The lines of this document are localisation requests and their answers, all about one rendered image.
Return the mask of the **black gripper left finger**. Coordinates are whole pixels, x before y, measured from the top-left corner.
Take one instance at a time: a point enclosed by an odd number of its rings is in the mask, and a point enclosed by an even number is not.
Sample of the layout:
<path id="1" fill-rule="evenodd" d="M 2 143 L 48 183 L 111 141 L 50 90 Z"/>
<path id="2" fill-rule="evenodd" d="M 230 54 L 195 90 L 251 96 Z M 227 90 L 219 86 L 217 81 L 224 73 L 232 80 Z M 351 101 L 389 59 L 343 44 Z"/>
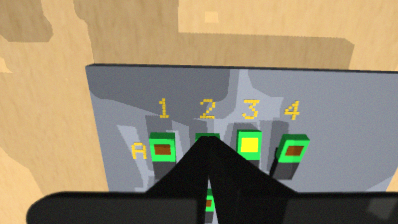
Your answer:
<path id="1" fill-rule="evenodd" d="M 145 192 L 60 191 L 27 210 L 26 224 L 205 224 L 210 142 L 200 136 Z"/>

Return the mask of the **grey switch panel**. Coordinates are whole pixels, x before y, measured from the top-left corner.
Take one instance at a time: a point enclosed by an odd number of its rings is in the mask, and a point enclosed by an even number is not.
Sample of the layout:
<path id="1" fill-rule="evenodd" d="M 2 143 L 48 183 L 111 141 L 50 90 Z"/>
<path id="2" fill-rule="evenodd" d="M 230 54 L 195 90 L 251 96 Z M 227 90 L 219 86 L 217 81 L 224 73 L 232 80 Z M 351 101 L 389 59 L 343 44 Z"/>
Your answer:
<path id="1" fill-rule="evenodd" d="M 85 71 L 109 191 L 147 191 L 200 136 L 218 137 L 297 192 L 382 192 L 398 168 L 398 71 L 106 63 Z"/>

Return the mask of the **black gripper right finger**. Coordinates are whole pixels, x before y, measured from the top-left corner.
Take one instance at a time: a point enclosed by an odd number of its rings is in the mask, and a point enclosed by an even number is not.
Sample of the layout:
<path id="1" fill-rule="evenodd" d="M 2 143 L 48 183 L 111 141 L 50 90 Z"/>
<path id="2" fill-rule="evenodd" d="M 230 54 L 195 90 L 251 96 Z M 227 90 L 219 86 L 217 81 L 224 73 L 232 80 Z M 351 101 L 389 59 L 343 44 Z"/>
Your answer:
<path id="1" fill-rule="evenodd" d="M 218 224 L 398 224 L 398 191 L 296 192 L 208 138 Z"/>

